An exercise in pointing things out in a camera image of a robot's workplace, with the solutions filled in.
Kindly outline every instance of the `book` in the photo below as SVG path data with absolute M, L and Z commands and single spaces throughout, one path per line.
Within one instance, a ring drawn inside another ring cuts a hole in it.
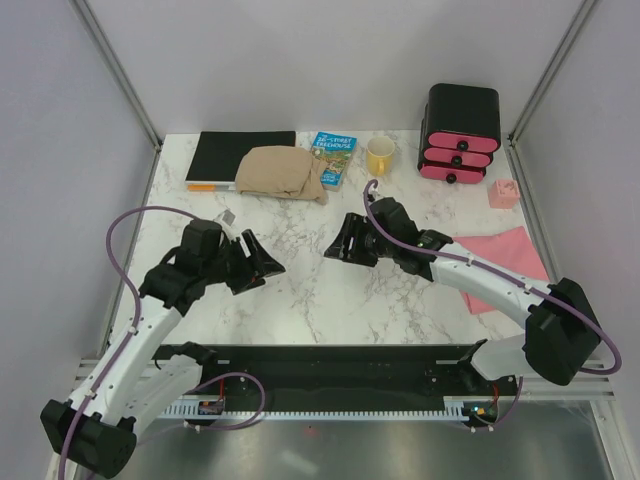
M 294 147 L 296 132 L 202 132 L 187 172 L 187 189 L 235 190 L 236 173 L 254 147 Z
M 340 189 L 340 184 L 357 144 L 358 139 L 354 137 L 318 132 L 311 146 L 311 153 L 314 157 L 328 163 L 320 178 L 325 190 L 338 191 Z

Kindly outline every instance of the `beige cloth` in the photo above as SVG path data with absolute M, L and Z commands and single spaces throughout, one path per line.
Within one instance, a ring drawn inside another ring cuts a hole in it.
M 299 147 L 256 147 L 236 173 L 236 191 L 327 203 L 320 176 L 327 162 Z

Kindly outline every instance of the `pink drawer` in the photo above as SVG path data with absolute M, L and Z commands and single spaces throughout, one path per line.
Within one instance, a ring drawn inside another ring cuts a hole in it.
M 433 132 L 427 138 L 434 147 L 451 148 L 461 152 L 495 152 L 500 146 L 494 138 L 474 137 L 461 133 Z
M 465 165 L 467 167 L 483 168 L 491 163 L 492 158 L 484 153 L 459 152 L 446 148 L 429 147 L 424 152 L 424 158 L 432 162 L 448 163 L 455 167 Z
M 422 162 L 420 167 L 423 177 L 447 183 L 480 183 L 485 174 L 484 168 L 450 167 L 438 162 Z

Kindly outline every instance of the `drawer unit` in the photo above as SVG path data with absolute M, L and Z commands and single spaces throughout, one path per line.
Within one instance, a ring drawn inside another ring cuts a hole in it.
M 429 90 L 418 158 L 418 170 L 424 177 L 448 183 L 478 183 L 498 148 L 498 92 L 446 83 Z

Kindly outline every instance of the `yellow mug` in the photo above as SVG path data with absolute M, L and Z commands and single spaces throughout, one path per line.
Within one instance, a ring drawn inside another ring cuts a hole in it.
M 367 169 L 379 177 L 391 169 L 396 144 L 389 137 L 373 137 L 367 143 Z

